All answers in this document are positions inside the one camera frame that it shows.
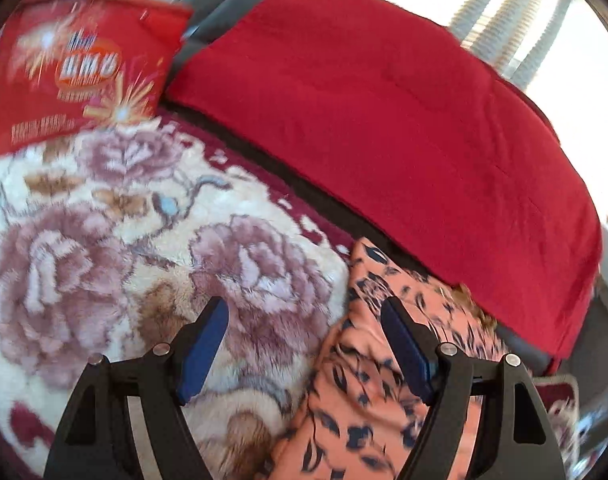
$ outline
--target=floral rug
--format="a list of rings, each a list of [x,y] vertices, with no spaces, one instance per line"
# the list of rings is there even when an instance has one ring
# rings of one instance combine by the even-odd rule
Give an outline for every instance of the floral rug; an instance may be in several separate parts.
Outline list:
[[[215,478],[250,478],[345,313],[351,245],[174,116],[0,158],[0,448],[40,476],[88,355],[139,356],[219,295],[228,332],[184,415]],[[132,424],[158,478],[141,415]]]

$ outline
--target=blue pad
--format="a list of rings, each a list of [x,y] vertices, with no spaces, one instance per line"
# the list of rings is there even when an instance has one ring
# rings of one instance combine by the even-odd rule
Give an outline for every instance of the blue pad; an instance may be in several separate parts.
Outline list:
[[[177,397],[181,405],[199,394],[228,328],[228,305],[219,300],[181,367]]]
[[[410,322],[414,323],[410,316],[408,318]],[[424,404],[430,405],[435,396],[431,379],[436,370],[431,369],[428,358],[421,352],[404,321],[388,300],[382,303],[381,323],[384,335],[388,339],[388,344],[393,350],[410,391],[413,395],[420,397]]]

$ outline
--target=black clamp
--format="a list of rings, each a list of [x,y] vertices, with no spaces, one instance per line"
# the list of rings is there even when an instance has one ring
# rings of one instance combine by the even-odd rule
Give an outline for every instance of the black clamp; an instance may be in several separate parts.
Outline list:
[[[467,357],[439,344],[398,298],[381,308],[388,342],[413,394],[430,410],[399,480],[446,480],[471,396],[484,396],[468,480],[564,480],[546,410],[519,357]],[[127,397],[140,397],[164,480],[212,480],[180,407],[201,390],[228,326],[228,306],[212,298],[171,344],[139,359],[89,358],[50,448],[45,480],[143,480]]]
[[[519,356],[470,358],[439,344],[399,298],[383,302],[381,322],[411,392],[430,407],[398,480],[446,480],[464,431],[471,396],[483,396],[467,480],[564,480],[546,409]]]

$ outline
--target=red blanket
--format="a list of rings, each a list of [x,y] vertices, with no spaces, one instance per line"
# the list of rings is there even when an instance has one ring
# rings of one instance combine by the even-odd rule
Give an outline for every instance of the red blanket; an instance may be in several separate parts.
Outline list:
[[[168,96],[569,354],[601,254],[593,203],[548,121],[447,30],[382,0],[265,0]]]

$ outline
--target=red snack bag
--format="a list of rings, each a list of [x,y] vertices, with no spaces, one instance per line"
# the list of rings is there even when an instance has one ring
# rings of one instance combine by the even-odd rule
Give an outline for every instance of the red snack bag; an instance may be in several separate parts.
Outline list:
[[[162,0],[23,0],[0,37],[0,155],[151,118],[192,12]]]

